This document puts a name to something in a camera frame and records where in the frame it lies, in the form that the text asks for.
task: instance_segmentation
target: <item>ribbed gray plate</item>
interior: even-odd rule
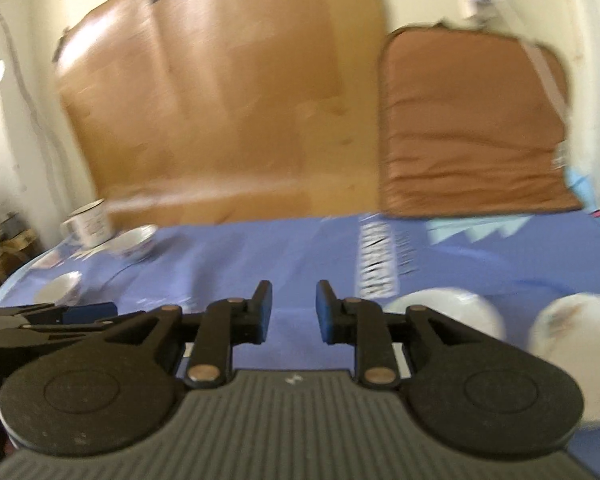
[[[93,458],[28,450],[0,480],[585,480],[566,453],[492,462],[448,449],[398,397],[346,371],[243,370],[219,390],[191,392],[157,433]]]

